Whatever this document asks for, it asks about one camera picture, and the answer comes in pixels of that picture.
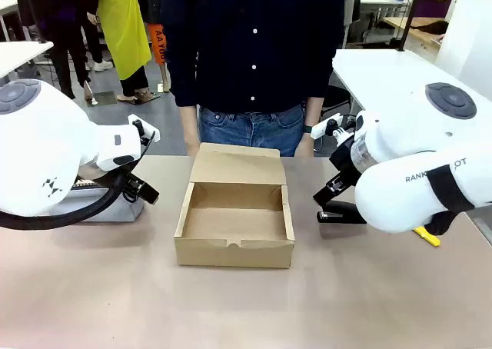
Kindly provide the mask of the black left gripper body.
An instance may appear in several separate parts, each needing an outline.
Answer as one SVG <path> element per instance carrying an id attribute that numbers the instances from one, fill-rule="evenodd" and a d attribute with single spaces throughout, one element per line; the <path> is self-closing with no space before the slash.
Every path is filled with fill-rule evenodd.
<path id="1" fill-rule="evenodd" d="M 158 200 L 159 192 L 139 177 L 129 174 L 123 188 L 123 197 L 130 203 L 135 203 L 141 199 L 149 204 L 155 204 Z"/>

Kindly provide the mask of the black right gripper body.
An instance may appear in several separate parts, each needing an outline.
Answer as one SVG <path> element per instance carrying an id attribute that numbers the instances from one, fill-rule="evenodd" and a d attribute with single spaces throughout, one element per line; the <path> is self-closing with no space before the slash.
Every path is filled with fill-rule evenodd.
<path id="1" fill-rule="evenodd" d="M 351 156 L 356 141 L 354 133 L 334 132 L 333 136 L 337 141 L 337 148 L 330 156 L 330 161 L 338 170 L 338 174 L 329 181 L 329 188 L 332 191 L 345 191 L 355 186 L 361 177 L 361 172 L 354 165 Z"/>

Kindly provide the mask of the person's left hand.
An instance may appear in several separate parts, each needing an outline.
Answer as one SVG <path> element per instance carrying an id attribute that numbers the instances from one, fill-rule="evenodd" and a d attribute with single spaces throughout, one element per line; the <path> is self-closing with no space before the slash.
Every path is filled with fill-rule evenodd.
<path id="1" fill-rule="evenodd" d="M 313 158 L 314 157 L 314 139 L 308 133 L 303 133 L 301 140 L 296 147 L 295 157 Z"/>

